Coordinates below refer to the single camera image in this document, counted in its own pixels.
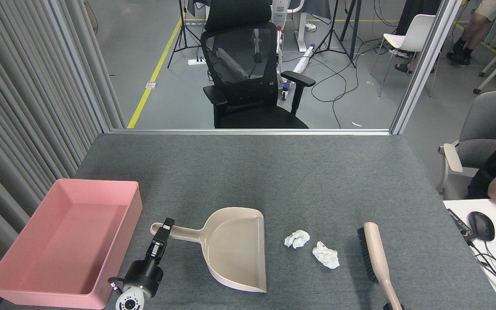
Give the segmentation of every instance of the brush bristles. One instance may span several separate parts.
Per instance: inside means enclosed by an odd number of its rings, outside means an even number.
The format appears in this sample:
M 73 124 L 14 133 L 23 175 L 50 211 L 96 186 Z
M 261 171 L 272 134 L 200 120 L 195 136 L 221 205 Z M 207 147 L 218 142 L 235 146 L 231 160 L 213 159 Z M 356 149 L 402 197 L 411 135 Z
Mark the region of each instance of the brush bristles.
M 369 278 L 369 281 L 378 283 L 378 278 L 374 274 L 374 270 L 372 269 L 372 262 L 370 261 L 369 248 L 366 245 L 366 237 L 365 237 L 365 228 L 361 227 L 357 229 L 357 236 L 359 237 L 359 244 L 361 246 L 361 251 L 363 252 L 363 263 L 366 269 L 366 275 Z

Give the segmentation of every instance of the crumpled paper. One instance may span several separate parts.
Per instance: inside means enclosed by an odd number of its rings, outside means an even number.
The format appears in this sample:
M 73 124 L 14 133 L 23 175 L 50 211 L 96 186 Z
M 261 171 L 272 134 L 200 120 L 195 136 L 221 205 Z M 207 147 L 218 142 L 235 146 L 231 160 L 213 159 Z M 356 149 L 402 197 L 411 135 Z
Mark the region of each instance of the crumpled paper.
M 284 238 L 284 245 L 286 245 L 288 248 L 292 246 L 294 249 L 296 249 L 299 247 L 303 247 L 303 245 L 305 245 L 307 241 L 309 241 L 309 233 L 302 230 L 297 230 L 288 237 Z
M 338 262 L 338 252 L 327 248 L 321 241 L 317 241 L 317 247 L 313 248 L 313 255 L 330 269 L 334 269 L 340 265 Z

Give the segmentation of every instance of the gray felt tabletop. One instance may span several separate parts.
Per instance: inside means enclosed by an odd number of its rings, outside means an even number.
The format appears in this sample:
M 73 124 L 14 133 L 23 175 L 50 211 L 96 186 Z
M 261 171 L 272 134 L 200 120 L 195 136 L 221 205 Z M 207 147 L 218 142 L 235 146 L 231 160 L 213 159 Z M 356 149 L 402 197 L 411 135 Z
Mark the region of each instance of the gray felt tabletop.
M 144 257 L 153 222 L 201 228 L 220 208 L 263 213 L 266 294 L 219 284 L 200 245 L 171 239 L 145 309 L 381 310 L 386 300 L 367 279 L 357 238 L 367 221 L 380 228 L 406 310 L 496 309 L 494 290 L 402 136 L 99 135 L 75 178 L 139 182 L 143 211 L 120 277 Z M 297 229 L 311 240 L 285 247 Z M 317 241 L 338 251 L 340 267 L 315 259 Z

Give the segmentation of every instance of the power strip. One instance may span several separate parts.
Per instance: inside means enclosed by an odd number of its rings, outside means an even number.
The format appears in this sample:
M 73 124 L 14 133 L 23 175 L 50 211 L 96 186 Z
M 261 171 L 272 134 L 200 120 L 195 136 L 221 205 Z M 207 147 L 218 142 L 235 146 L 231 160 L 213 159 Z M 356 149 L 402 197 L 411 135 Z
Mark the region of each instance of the power strip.
M 189 59 L 187 62 L 189 65 L 205 65 L 206 59 Z

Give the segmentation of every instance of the pink plastic tray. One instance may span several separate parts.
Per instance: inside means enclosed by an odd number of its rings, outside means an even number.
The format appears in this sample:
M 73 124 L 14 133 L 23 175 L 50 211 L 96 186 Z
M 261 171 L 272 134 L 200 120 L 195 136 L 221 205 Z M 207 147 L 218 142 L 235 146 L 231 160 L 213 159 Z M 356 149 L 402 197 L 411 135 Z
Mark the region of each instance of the pink plastic tray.
M 57 180 L 0 262 L 0 297 L 104 308 L 142 208 L 134 181 Z

